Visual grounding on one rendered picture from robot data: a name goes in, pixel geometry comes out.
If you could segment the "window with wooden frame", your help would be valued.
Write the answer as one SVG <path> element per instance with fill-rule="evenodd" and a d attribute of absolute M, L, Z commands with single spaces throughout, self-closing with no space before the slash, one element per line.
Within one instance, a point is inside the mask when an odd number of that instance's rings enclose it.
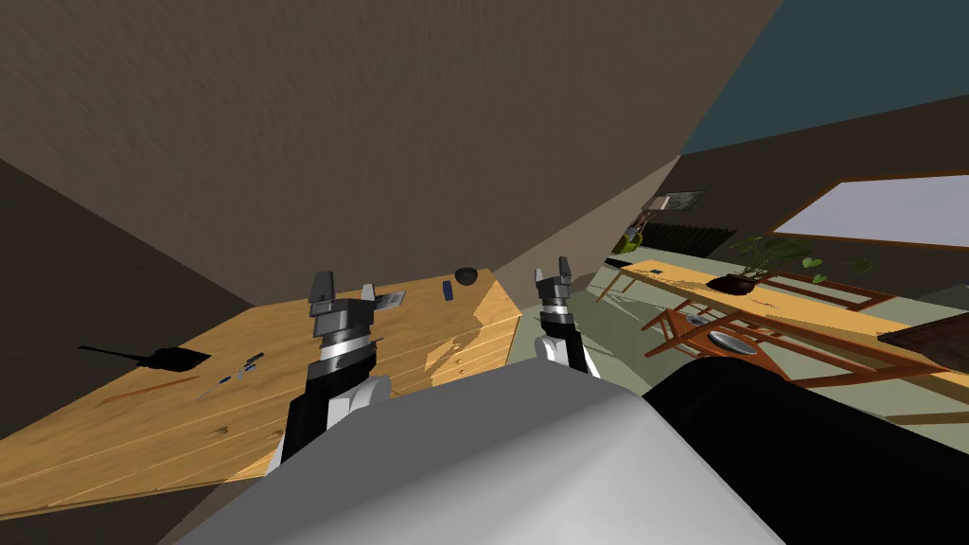
<path fill-rule="evenodd" d="M 969 171 L 838 180 L 769 232 L 969 251 Z"/>

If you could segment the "green chair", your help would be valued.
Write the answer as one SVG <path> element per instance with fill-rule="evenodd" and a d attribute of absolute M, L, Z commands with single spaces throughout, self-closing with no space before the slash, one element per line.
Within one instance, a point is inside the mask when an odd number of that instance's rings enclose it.
<path fill-rule="evenodd" d="M 643 239 L 642 229 L 648 222 L 649 215 L 642 212 L 636 222 L 634 222 L 621 236 L 617 244 L 612 248 L 612 255 L 629 254 L 640 246 Z"/>

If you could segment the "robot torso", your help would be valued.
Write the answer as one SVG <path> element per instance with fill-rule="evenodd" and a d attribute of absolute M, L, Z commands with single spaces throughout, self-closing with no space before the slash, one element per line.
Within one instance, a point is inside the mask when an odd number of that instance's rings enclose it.
<path fill-rule="evenodd" d="M 351 413 L 176 545 L 784 545 L 640 396 L 526 360 Z"/>

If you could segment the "framed wall picture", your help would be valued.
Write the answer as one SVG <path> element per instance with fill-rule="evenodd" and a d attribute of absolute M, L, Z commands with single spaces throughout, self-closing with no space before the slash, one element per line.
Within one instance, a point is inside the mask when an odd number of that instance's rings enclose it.
<path fill-rule="evenodd" d="M 703 197 L 704 191 L 669 192 L 654 197 L 643 211 L 688 211 Z"/>

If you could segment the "light wooden desk with drawers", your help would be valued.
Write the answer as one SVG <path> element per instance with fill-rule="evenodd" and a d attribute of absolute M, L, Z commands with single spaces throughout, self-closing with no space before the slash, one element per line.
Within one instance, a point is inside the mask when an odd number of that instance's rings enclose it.
<path fill-rule="evenodd" d="M 520 311 L 487 270 L 476 283 L 401 283 L 400 307 L 375 314 L 375 375 L 392 396 L 506 363 Z M 135 369 L 0 440 L 0 520 L 263 474 L 319 356 L 304 300 L 248 309 L 186 344 L 211 356 L 167 376 Z M 241 379 L 208 391 L 258 353 Z"/>

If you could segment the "black spatula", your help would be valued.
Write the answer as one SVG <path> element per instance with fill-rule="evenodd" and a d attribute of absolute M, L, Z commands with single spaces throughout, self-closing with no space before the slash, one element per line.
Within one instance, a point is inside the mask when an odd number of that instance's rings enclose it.
<path fill-rule="evenodd" d="M 134 360 L 139 367 L 149 369 L 162 369 L 173 373 L 184 373 L 191 371 L 204 361 L 211 358 L 209 354 L 182 348 L 179 346 L 156 349 L 149 356 L 136 356 L 124 354 L 91 346 L 78 346 L 80 350 L 93 351 L 103 354 L 118 356 L 128 360 Z"/>

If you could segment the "dark brown table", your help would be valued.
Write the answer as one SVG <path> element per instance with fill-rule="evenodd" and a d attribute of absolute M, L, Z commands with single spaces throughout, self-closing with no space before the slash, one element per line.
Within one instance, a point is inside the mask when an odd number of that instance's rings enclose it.
<path fill-rule="evenodd" d="M 969 352 L 969 312 L 881 334 L 877 340 L 909 351 Z"/>

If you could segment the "long wooden table with plant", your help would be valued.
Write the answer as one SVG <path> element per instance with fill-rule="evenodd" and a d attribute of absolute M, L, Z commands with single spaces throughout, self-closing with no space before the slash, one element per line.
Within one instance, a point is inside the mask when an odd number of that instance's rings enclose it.
<path fill-rule="evenodd" d="M 676 265 L 645 260 L 619 269 L 618 279 L 628 278 L 654 288 L 669 291 L 684 301 L 690 299 L 717 311 L 721 307 L 741 308 L 757 314 L 767 314 L 786 320 L 809 322 L 812 324 L 855 330 L 876 339 L 884 333 L 899 330 L 903 325 L 869 314 L 823 304 L 807 298 L 807 291 L 794 296 L 783 291 L 756 287 L 750 294 L 730 295 L 708 286 L 714 276 Z M 923 376 L 902 379 L 924 389 L 942 394 L 969 404 L 969 376 L 948 372 L 945 375 Z"/>

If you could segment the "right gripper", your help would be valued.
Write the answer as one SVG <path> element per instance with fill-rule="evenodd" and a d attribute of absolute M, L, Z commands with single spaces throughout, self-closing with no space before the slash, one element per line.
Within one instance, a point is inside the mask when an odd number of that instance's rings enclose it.
<path fill-rule="evenodd" d="M 571 298 L 572 270 L 564 255 L 558 258 L 558 270 L 558 276 L 546 278 L 541 268 L 535 268 L 537 296 L 543 306 L 566 306 L 565 300 Z"/>

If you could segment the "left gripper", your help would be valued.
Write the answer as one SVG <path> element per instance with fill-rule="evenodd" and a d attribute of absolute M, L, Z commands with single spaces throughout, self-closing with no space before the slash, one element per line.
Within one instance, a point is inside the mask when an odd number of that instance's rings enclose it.
<path fill-rule="evenodd" d="M 334 298 L 333 271 L 317 272 L 308 297 L 309 316 L 314 319 L 312 337 L 336 344 L 369 336 L 377 306 L 375 286 L 363 285 L 360 299 Z"/>

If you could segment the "red-brown wooden chair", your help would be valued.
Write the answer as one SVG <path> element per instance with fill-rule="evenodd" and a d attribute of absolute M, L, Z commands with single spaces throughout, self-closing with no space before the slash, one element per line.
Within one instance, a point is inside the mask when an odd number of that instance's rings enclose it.
<path fill-rule="evenodd" d="M 709 339 L 712 332 L 725 333 L 753 347 L 752 355 L 742 358 L 776 373 L 781 378 L 806 389 L 849 386 L 893 379 L 945 375 L 948 369 L 912 351 L 891 348 L 872 335 L 855 330 L 832 328 L 809 322 L 786 320 L 767 314 L 757 314 L 741 308 L 719 308 L 713 318 L 702 312 L 698 324 L 689 322 L 683 310 L 698 308 L 699 302 L 686 300 L 675 308 L 668 308 L 645 324 L 661 328 L 664 342 L 648 350 L 647 358 L 676 349 L 684 354 L 699 356 L 727 356 L 729 351 L 717 347 Z M 765 352 L 766 345 L 776 346 L 811 360 L 821 361 L 838 369 L 837 375 L 793 379 L 782 371 Z"/>

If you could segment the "dark radiator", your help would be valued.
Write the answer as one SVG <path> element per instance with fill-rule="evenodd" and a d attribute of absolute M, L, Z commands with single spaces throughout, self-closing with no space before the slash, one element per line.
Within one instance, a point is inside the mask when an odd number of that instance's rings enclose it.
<path fill-rule="evenodd" d="M 642 229 L 640 246 L 706 258 L 735 233 L 735 229 L 649 222 Z"/>

